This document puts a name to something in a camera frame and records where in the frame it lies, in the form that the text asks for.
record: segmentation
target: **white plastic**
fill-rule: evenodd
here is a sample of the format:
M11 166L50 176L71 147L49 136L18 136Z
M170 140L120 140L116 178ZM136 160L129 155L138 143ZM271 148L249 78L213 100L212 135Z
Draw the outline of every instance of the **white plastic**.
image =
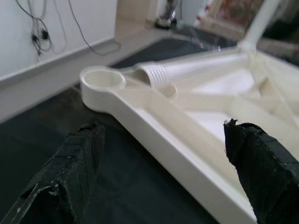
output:
M275 8L264 9L268 15L258 18L268 20ZM80 75L86 106L118 119L222 224L256 223L226 158L226 120L259 125L299 160L299 71L255 51L252 43L266 25L261 24L250 29L256 36L248 34L237 48L109 70L117 80L111 88L106 79L103 88L102 67Z

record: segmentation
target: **white floor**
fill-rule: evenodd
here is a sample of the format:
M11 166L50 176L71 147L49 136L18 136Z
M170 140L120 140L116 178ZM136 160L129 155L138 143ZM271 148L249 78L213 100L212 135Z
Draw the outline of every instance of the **white floor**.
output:
M0 90L0 123L29 109L53 95L69 88L79 80L80 71L88 66L109 66L147 45L168 36L168 32L144 29L132 21L118 20L115 39L121 44L118 52L98 56L91 51L80 56L58 62L34 74L2 83Z

